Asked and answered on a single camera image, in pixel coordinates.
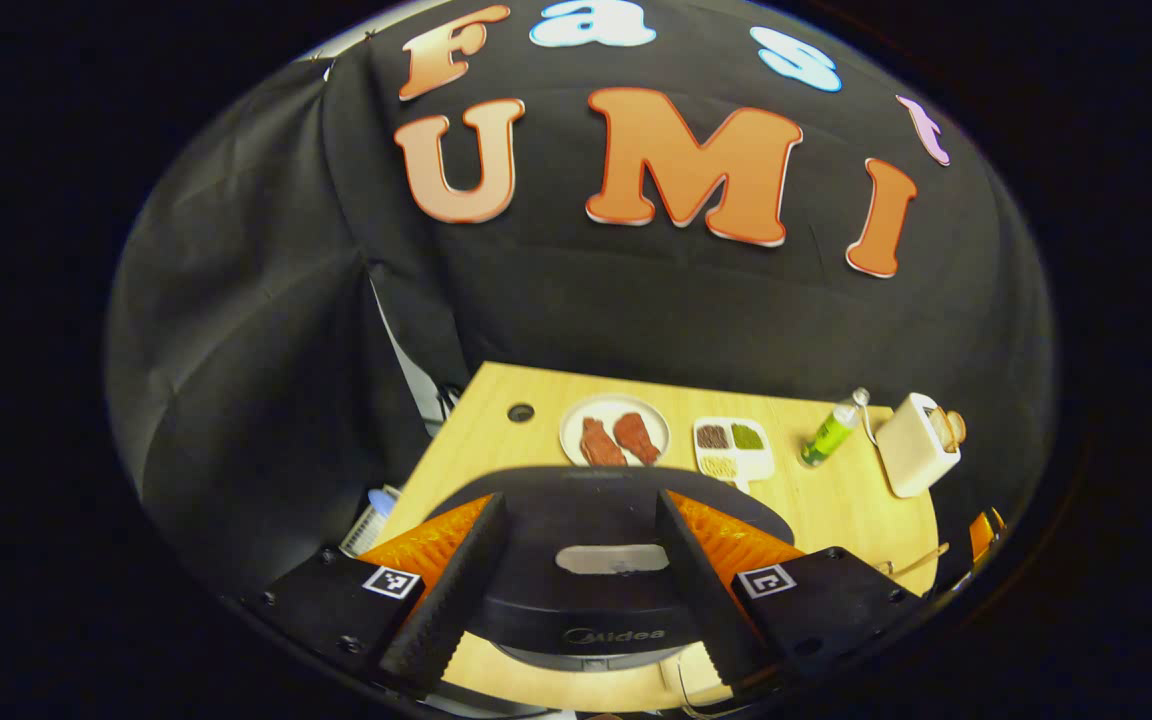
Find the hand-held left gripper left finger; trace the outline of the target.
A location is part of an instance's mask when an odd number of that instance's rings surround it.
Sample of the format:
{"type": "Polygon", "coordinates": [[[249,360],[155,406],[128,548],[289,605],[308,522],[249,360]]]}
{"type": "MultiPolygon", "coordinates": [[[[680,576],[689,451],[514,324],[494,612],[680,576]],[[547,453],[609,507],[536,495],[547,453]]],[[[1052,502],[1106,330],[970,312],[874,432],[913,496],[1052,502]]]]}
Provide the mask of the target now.
{"type": "Polygon", "coordinates": [[[256,616],[338,673],[424,698],[483,602],[509,529],[490,493],[361,558],[324,550],[256,596],[256,616]]]}

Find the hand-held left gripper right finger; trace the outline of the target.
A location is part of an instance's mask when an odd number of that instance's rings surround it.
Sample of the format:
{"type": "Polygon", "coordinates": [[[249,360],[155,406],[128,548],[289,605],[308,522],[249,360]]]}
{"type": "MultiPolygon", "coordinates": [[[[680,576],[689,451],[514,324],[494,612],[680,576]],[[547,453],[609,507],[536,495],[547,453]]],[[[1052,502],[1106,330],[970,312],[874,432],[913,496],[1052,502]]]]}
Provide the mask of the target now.
{"type": "Polygon", "coordinates": [[[846,548],[806,553],[664,488],[655,532],[722,683],[817,685],[899,637],[925,596],[846,548]]]}

